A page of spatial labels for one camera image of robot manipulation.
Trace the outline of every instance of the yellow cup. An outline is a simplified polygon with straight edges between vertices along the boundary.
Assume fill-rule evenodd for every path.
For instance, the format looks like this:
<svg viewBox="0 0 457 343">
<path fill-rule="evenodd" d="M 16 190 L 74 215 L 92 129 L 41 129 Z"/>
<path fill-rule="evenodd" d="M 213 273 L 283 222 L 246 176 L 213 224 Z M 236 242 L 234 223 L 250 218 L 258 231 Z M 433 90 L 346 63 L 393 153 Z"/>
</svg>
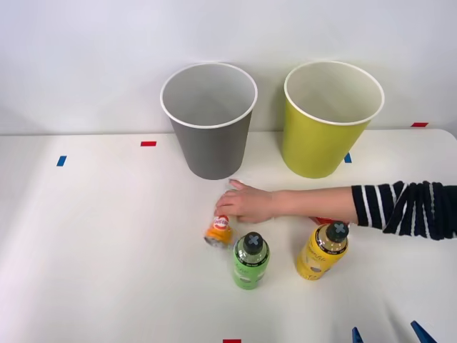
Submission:
<svg viewBox="0 0 457 343">
<path fill-rule="evenodd" d="M 374 77 L 337 61 L 298 66 L 284 91 L 283 159 L 293 172 L 310 178 L 333 173 L 384 105 Z"/>
</svg>

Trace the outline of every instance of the child's hand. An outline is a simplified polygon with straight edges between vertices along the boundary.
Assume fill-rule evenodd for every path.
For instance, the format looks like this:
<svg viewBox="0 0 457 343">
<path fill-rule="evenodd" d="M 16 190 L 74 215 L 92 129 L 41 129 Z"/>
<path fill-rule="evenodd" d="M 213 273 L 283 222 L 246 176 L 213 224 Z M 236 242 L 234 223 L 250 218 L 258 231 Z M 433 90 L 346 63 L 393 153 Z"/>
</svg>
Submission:
<svg viewBox="0 0 457 343">
<path fill-rule="evenodd" d="M 259 223 L 274 217 L 273 192 L 231 180 L 237 190 L 227 191 L 217 202 L 214 215 L 237 216 L 240 222 Z"/>
</svg>

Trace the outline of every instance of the striped shirt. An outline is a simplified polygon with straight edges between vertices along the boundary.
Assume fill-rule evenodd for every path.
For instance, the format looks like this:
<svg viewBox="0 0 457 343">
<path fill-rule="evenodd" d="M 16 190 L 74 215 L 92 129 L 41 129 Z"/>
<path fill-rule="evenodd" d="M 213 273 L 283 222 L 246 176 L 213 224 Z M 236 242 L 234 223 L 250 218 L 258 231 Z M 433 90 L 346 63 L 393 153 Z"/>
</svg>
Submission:
<svg viewBox="0 0 457 343">
<path fill-rule="evenodd" d="M 457 237 L 457 186 L 440 183 L 352 186 L 358 224 L 386 234 Z"/>
</svg>

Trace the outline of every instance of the finger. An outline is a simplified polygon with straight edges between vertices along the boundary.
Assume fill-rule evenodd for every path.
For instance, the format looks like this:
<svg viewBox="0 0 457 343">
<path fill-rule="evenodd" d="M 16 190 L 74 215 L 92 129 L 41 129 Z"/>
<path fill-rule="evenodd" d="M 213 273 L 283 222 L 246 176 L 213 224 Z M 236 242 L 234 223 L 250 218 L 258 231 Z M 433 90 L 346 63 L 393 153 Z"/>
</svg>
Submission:
<svg viewBox="0 0 457 343">
<path fill-rule="evenodd" d="M 222 196 L 217 202 L 216 207 L 226 206 L 226 205 L 234 205 L 235 204 L 235 197 L 226 197 Z"/>
<path fill-rule="evenodd" d="M 252 218 L 252 217 L 246 217 L 246 216 L 240 216 L 240 217 L 237 217 L 238 221 L 240 223 L 257 223 L 258 221 L 255 219 L 255 218 Z"/>
<path fill-rule="evenodd" d="M 223 197 L 234 197 L 238 195 L 237 191 L 230 190 L 224 193 Z"/>
<path fill-rule="evenodd" d="M 214 213 L 216 216 L 236 216 L 238 215 L 237 208 L 232 205 L 220 206 Z"/>
<path fill-rule="evenodd" d="M 248 187 L 243 182 L 240 182 L 238 180 L 230 180 L 230 184 L 239 191 Z"/>
</svg>

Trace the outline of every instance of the plastic bottle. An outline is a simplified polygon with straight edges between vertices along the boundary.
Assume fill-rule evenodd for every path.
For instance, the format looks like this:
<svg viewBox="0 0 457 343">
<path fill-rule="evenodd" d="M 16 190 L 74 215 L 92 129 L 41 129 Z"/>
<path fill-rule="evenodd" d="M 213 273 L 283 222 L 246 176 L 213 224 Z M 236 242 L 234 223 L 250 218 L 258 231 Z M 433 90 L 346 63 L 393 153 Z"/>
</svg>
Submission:
<svg viewBox="0 0 457 343">
<path fill-rule="evenodd" d="M 265 274 L 270 249 L 257 232 L 249 232 L 233 246 L 233 280 L 242 289 L 254 289 Z"/>
<path fill-rule="evenodd" d="M 206 230 L 204 239 L 213 247 L 231 248 L 233 242 L 229 218 L 227 216 L 214 217 L 211 226 Z"/>
<path fill-rule="evenodd" d="M 320 279 L 348 251 L 348 233 L 343 222 L 319 226 L 298 256 L 298 273 L 307 280 Z"/>
</svg>

